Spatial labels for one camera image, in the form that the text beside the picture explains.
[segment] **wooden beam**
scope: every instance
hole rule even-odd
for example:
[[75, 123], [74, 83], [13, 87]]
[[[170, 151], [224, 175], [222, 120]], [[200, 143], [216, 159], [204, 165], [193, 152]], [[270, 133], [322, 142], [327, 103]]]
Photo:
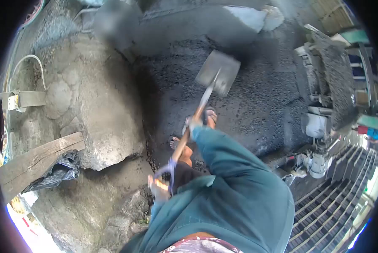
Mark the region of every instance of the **wooden beam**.
[[31, 149], [0, 167], [0, 183], [5, 203], [9, 203], [31, 182], [40, 178], [60, 154], [71, 149], [85, 149], [81, 132]]

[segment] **glove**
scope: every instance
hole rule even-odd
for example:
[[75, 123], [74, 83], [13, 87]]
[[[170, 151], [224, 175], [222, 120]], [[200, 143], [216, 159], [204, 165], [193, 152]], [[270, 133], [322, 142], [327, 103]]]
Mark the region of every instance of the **glove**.
[[170, 180], [170, 185], [169, 185], [169, 190], [170, 190], [171, 194], [172, 194], [172, 186], [174, 185], [176, 165], [177, 165], [177, 163], [174, 160], [169, 159], [168, 164], [163, 166], [159, 170], [157, 170], [154, 174], [154, 178], [156, 178], [156, 179], [159, 178], [160, 176], [162, 176], [162, 174], [164, 174], [166, 172], [169, 172], [171, 174], [171, 180]]
[[151, 193], [155, 196], [155, 201], [163, 203], [169, 200], [170, 194], [168, 186], [163, 184], [160, 180], [154, 179], [151, 175], [148, 175], [148, 186]]

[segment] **bare leg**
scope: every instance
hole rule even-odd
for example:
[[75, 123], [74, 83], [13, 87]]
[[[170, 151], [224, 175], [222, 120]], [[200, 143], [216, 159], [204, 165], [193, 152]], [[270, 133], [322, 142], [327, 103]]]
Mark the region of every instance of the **bare leg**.
[[[175, 149], [175, 147], [177, 146], [177, 145], [175, 145], [176, 141], [179, 141], [179, 139], [176, 138], [176, 137], [173, 137], [172, 141], [169, 143], [169, 145], [172, 149]], [[182, 161], [182, 162], [184, 162], [187, 165], [192, 167], [192, 160], [190, 159], [192, 154], [193, 154], [193, 151], [188, 146], [185, 146], [185, 148], [183, 149], [183, 152], [181, 154], [181, 157], [179, 158], [178, 161]]]

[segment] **metal pipe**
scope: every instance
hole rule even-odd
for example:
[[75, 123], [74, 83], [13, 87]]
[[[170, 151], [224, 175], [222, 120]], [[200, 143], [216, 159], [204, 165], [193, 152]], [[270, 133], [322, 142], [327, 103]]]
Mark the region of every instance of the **metal pipe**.
[[328, 147], [328, 149], [327, 149], [327, 153], [335, 146], [335, 144], [337, 144], [338, 143], [338, 141], [340, 141], [340, 139], [338, 138], [338, 139], [336, 139], [335, 141], [334, 141], [334, 143], [333, 144], [331, 144], [331, 146], [329, 146]]
[[353, 76], [355, 80], [366, 80], [366, 77], [364, 76]]
[[361, 67], [362, 68], [363, 64], [360, 63], [360, 62], [357, 62], [357, 63], [351, 63], [351, 67], [352, 68], [357, 68], [357, 67]]

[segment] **black gravel pile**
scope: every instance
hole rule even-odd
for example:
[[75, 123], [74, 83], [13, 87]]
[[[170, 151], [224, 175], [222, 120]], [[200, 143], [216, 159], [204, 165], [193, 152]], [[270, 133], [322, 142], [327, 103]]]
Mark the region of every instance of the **black gravel pile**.
[[[307, 112], [307, 105], [298, 92], [296, 73], [275, 71], [261, 48], [257, 42], [241, 48], [220, 48], [207, 38], [198, 38], [174, 43], [156, 56], [137, 59], [134, 69], [149, 154], [159, 164], [165, 164], [172, 154], [168, 137], [181, 135], [185, 118], [199, 104], [205, 87], [197, 84], [195, 77], [213, 49], [242, 62], [227, 97], [212, 94], [209, 101], [217, 110], [217, 129], [257, 156], [309, 142], [300, 128], [300, 116]], [[194, 149], [194, 164], [202, 165], [197, 162], [202, 159], [196, 145], [189, 146]]]

